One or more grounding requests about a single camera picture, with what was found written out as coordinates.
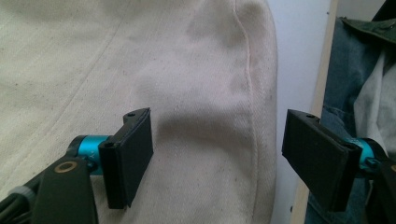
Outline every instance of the blue denim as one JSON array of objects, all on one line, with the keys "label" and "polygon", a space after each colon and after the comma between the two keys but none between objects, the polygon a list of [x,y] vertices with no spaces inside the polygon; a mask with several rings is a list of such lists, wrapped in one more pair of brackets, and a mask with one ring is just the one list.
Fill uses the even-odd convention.
[{"label": "blue denim", "polygon": [[[336,20],[321,124],[342,138],[356,137],[353,104],[379,57],[376,43]],[[346,211],[338,213],[322,209],[310,194],[305,224],[361,223],[368,189],[367,180],[356,178]]]}]

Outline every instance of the blue anodized part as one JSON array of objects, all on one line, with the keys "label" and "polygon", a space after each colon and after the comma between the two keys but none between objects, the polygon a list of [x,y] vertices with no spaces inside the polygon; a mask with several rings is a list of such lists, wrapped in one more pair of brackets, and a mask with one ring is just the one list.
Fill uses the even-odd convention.
[{"label": "blue anodized part", "polygon": [[91,175],[102,175],[102,163],[99,156],[99,145],[106,141],[108,135],[87,135],[79,145],[78,156],[87,157],[89,161],[93,161],[98,168],[91,172]]},{"label": "blue anodized part", "polygon": [[366,141],[360,138],[347,138],[345,140],[349,143],[357,145],[358,147],[361,147],[362,151],[361,151],[361,159],[359,161],[359,167],[362,170],[371,173],[373,171],[373,167],[370,167],[369,163],[378,162],[375,159],[375,155],[371,147],[366,143]]}]

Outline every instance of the wrinkled fabric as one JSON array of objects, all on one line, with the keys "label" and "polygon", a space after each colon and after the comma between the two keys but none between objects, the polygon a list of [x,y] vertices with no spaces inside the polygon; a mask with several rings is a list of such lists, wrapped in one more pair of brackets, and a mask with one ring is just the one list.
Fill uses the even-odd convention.
[{"label": "wrinkled fabric", "polygon": [[374,139],[396,160],[395,48],[385,48],[354,104],[358,137]]},{"label": "wrinkled fabric", "polygon": [[[380,44],[357,35],[341,19],[336,20],[320,123],[341,138],[356,137],[353,105],[373,72],[380,51]],[[346,211],[337,213],[325,211],[310,194],[305,223],[361,223],[368,190],[368,182],[356,178]]]},{"label": "wrinkled fabric", "polygon": [[263,1],[0,1],[0,198],[151,108],[132,207],[101,223],[269,223],[276,37]]}]

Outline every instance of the white canvas fabric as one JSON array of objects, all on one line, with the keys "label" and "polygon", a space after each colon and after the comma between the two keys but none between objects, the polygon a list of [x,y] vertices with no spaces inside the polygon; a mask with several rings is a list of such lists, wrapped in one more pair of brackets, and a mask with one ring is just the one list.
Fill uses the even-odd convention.
[{"label": "white canvas fabric", "polygon": [[82,134],[151,108],[154,155],[100,223],[269,223],[276,37],[266,2],[0,0],[0,198]]},{"label": "white canvas fabric", "polygon": [[383,50],[354,104],[358,137],[374,139],[396,160],[396,64]]}]

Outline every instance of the screw hole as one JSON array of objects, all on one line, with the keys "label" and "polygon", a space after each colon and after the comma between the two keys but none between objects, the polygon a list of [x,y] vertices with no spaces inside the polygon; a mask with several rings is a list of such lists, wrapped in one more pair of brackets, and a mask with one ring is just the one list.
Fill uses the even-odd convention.
[{"label": "screw hole", "polygon": [[114,143],[105,143],[105,147],[114,147]]},{"label": "screw hole", "polygon": [[58,174],[67,173],[71,170],[74,170],[77,167],[77,163],[75,161],[66,161],[55,167],[55,172]]}]

